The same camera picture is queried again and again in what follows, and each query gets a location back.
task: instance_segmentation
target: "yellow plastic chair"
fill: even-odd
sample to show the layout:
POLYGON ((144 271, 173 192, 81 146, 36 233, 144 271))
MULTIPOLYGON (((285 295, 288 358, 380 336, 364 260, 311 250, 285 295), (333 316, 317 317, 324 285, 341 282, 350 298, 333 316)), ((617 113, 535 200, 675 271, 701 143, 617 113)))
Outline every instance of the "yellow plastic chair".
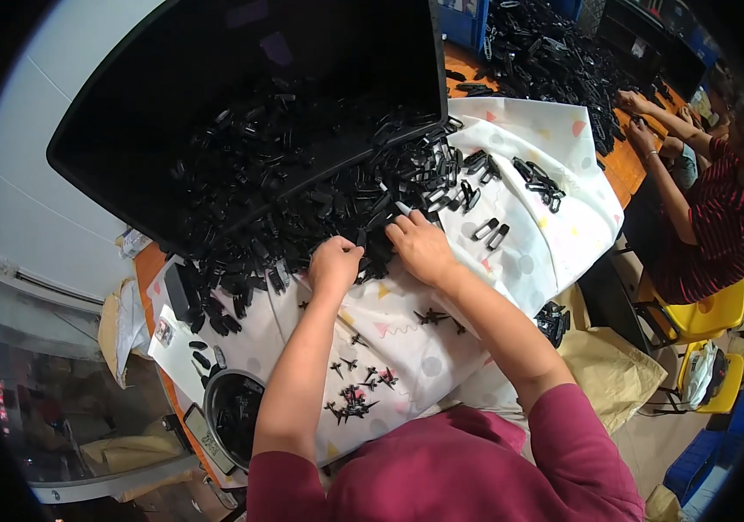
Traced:
POLYGON ((659 387, 659 391, 667 394, 667 400, 670 401, 673 410, 669 409, 656 409, 653 410, 657 414, 676 413, 682 414, 687 412, 697 413, 728 413, 734 408, 734 401, 737 400, 737 394, 740 392, 740 384, 742 383, 742 369, 743 359, 742 355, 738 353, 726 353, 725 358, 728 363, 728 370, 726 376, 722 380, 720 390, 714 397, 708 401, 707 404, 698 406, 696 409, 679 409, 677 406, 681 406, 682 396, 681 391, 685 388, 685 370, 687 369, 687 362, 691 356, 691 352, 694 350, 701 350, 708 344, 708 341, 692 342, 687 345, 685 353, 679 354, 680 358, 683 358, 682 364, 679 367, 679 376, 677 377, 677 388, 663 388, 659 387))
POLYGON ((644 272, 638 285, 638 314, 659 337, 654 349, 718 338, 742 323, 744 278, 731 287, 689 305, 669 305, 656 293, 644 272))

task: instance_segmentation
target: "maroon shirt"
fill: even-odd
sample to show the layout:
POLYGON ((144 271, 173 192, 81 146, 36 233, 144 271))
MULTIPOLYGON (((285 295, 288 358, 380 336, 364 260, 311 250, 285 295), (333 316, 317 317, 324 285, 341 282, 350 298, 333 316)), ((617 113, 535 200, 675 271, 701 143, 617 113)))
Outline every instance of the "maroon shirt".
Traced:
POLYGON ((697 245, 683 243, 665 217, 664 253, 650 278, 668 304, 697 302, 744 278, 744 186, 737 157, 717 138, 709 145, 711 166, 685 193, 697 245))
POLYGON ((250 465, 248 522, 278 520, 636 520, 644 501, 616 445, 575 384, 544 393, 524 432, 465 406, 364 444, 326 497, 317 468, 284 452, 250 465))

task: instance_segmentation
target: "pile of black plastic parts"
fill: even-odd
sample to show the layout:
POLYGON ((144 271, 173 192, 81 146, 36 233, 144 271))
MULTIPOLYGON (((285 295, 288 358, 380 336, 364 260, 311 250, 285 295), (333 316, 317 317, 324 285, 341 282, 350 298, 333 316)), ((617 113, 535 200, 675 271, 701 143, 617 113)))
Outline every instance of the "pile of black plastic parts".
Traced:
POLYGON ((468 212, 480 199, 479 186, 461 176, 478 174, 473 185, 500 177, 488 154, 466 160, 448 144, 447 135, 462 127, 458 120, 391 145, 389 136, 404 125, 428 124, 438 116, 404 108, 385 112, 385 105, 371 99, 320 99, 304 83, 278 79, 259 93, 197 131, 170 173, 193 201, 183 220, 193 256, 176 266, 171 280, 167 274, 167 288, 176 317, 194 332, 207 319, 222 336, 241 331, 254 292, 285 291, 291 275, 305 270, 317 246, 333 235, 365 248, 358 284, 386 277, 393 253, 384 227, 396 215, 419 209, 440 224, 442 208, 468 212), (253 198, 270 200, 289 166, 315 164, 307 148, 315 134, 340 133, 346 124, 370 126, 370 159, 291 197, 275 197, 268 214, 231 226, 231 209, 253 198), (233 310, 211 295, 215 289, 232 297, 233 310))
POLYGON ((603 155, 612 152, 615 139, 625 140, 612 112, 618 89, 640 92, 661 105, 658 90, 672 101, 659 78, 640 84, 624 73, 602 43, 581 36, 574 22, 538 0, 490 0, 484 57, 488 65, 474 79, 487 76, 499 84, 499 91, 480 84, 462 84, 457 89, 468 96, 583 105, 589 110, 596 151, 603 155))

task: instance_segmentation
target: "black plastic tray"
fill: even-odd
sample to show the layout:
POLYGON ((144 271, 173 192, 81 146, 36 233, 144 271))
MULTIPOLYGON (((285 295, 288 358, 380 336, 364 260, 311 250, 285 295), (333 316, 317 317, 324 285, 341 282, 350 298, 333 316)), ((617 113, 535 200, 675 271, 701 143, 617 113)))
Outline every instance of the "black plastic tray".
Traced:
MULTIPOLYGON (((242 78, 315 78, 335 98, 373 92, 393 107, 438 115, 423 128, 402 129, 395 141, 446 121, 437 11, 436 0, 166 2, 96 68, 53 134, 47 161, 161 248, 183 252, 175 232, 187 201, 169 168, 242 78), (290 62, 278 63, 262 47, 277 34, 290 62)), ((348 131, 315 143, 314 167, 289 172, 278 199, 367 158, 367 138, 348 131)), ((239 224, 274 203, 254 202, 239 224)))

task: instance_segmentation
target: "hand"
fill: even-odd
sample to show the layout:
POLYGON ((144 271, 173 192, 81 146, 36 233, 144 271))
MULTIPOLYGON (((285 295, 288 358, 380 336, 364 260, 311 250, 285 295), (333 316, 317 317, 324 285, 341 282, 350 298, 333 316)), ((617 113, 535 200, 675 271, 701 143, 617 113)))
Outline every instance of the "hand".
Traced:
POLYGON ((691 125, 694 125, 691 110, 687 106, 679 108, 679 117, 682 118, 684 121, 690 123, 691 125))
POLYGON ((656 150, 656 141, 653 140, 653 133, 643 121, 636 123, 635 120, 630 120, 630 125, 627 127, 627 139, 643 161, 647 158, 650 151, 656 150))
POLYGON ((421 211, 396 217, 395 223, 386 227, 386 235, 407 271, 430 287, 438 287, 452 269, 460 266, 444 231, 427 221, 421 211))
POLYGON ((311 283, 314 297, 339 304, 354 285, 357 265, 363 256, 363 246, 355 246, 340 235, 319 245, 308 267, 308 282, 311 283))
POLYGON ((618 91, 618 106, 631 114, 648 114, 656 105, 632 91, 618 91))

